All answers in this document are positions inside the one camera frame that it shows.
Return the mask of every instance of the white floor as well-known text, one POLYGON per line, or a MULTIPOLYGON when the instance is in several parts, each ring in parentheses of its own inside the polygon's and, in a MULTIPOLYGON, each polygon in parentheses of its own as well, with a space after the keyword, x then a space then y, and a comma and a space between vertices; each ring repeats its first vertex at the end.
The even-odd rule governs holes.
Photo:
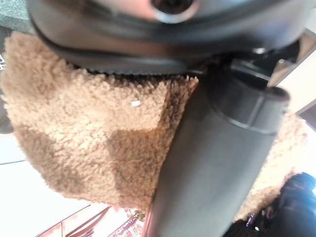
POLYGON ((0 165, 0 193, 3 237, 35 237, 89 205, 50 190, 26 161, 0 165))

